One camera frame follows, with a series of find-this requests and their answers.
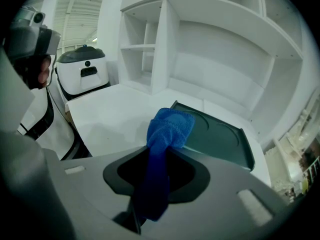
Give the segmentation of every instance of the ceiling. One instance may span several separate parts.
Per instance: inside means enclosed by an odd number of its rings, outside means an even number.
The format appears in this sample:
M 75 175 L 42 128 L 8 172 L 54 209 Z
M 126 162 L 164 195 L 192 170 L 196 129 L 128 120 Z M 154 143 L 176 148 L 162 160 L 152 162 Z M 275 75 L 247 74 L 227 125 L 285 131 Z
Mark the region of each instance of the ceiling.
M 25 4 L 41 10 L 44 0 Z M 58 48 L 91 43 L 97 37 L 102 0 L 58 0 L 53 29 L 61 34 Z

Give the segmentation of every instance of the white table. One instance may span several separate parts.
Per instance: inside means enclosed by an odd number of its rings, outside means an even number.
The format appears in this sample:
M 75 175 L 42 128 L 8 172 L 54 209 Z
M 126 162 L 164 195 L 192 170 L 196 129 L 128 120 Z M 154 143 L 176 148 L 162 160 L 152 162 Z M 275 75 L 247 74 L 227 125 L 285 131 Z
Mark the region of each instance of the white table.
M 251 173 L 268 186 L 271 185 L 264 153 L 250 123 L 206 100 L 172 89 L 148 95 L 118 84 L 71 100 L 67 106 L 84 144 L 95 157 L 146 145 L 150 120 L 159 109 L 170 108 L 176 100 L 242 128 L 255 160 Z

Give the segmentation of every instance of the blue cloth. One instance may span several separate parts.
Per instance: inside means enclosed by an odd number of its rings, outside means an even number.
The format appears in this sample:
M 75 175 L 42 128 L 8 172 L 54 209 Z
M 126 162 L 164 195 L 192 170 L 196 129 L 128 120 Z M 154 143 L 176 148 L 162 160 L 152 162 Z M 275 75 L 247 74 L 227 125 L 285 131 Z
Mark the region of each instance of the blue cloth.
M 166 149 L 182 148 L 194 124 L 192 115 L 170 108 L 161 108 L 151 120 L 146 135 L 150 149 L 146 174 L 132 198 L 140 217 L 157 221 L 167 209 L 170 183 Z

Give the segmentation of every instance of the person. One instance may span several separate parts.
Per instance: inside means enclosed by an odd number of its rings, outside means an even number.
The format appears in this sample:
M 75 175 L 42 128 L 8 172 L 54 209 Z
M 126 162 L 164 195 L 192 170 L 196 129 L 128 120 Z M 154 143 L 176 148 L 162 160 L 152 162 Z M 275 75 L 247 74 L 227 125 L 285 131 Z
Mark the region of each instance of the person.
M 47 56 L 46 58 L 43 59 L 42 63 L 41 63 L 41 72 L 38 75 L 38 82 L 42 85 L 42 87 L 46 87 L 47 86 L 47 80 L 49 78 L 49 67 L 51 64 L 51 56 Z

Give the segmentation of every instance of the gray lid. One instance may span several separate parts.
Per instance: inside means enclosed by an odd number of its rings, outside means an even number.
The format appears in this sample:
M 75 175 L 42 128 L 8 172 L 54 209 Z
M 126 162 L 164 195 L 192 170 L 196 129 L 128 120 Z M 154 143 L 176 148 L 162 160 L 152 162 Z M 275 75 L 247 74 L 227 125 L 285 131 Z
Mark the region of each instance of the gray lid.
M 95 49 L 93 47 L 79 47 L 73 51 L 67 51 L 60 56 L 57 60 L 59 63 L 73 63 L 82 62 L 87 60 L 103 58 L 106 55 L 101 49 Z

